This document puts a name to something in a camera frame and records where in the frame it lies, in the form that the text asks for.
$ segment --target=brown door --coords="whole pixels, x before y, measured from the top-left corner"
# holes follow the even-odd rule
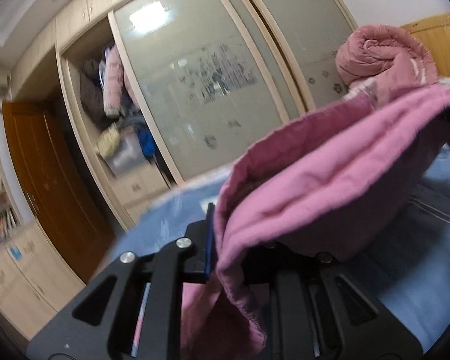
[[[3,102],[2,109],[30,208],[63,259],[87,282],[115,235],[84,187],[47,103]]]

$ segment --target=silver screw head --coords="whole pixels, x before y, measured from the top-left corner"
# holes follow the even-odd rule
[[[135,254],[130,251],[126,251],[120,255],[120,261],[123,263],[131,263],[135,259]]]
[[[316,257],[322,264],[330,264],[333,261],[333,256],[324,251],[319,252]]]
[[[181,237],[176,240],[176,246],[178,246],[180,249],[189,248],[192,244],[192,240],[187,237]]]

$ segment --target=blue sticker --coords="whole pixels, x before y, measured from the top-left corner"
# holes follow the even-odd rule
[[[17,261],[20,261],[22,259],[22,253],[17,247],[9,247],[8,250],[12,254],[13,258]]]

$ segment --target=black metal frame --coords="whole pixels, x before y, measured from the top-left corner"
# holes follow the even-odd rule
[[[30,342],[31,360],[131,360],[149,287],[137,359],[180,359],[183,283],[205,283],[213,265],[212,208],[185,237],[154,255],[122,254]],[[418,340],[327,253],[308,258],[277,243],[242,264],[247,284],[269,283],[274,360],[418,360]]]

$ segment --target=pink towel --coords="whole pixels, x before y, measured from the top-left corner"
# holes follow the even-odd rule
[[[395,90],[434,84],[438,78],[433,58],[420,42],[403,28],[382,24],[355,30],[339,48],[335,62],[350,87],[374,76],[382,104],[395,97]]]
[[[246,251],[279,240],[301,254],[349,258],[389,223],[450,143],[450,126],[437,117],[450,107],[450,88],[410,88],[377,112],[373,105],[357,91],[275,130],[235,163],[215,211],[216,271],[206,285],[183,289],[184,355],[259,352],[266,334],[243,284]]]
[[[103,109],[108,117],[120,116],[120,103],[122,101],[123,85],[130,95],[133,104],[140,109],[137,98],[123,70],[122,60],[118,49],[113,46],[106,60],[105,79],[103,83]]]

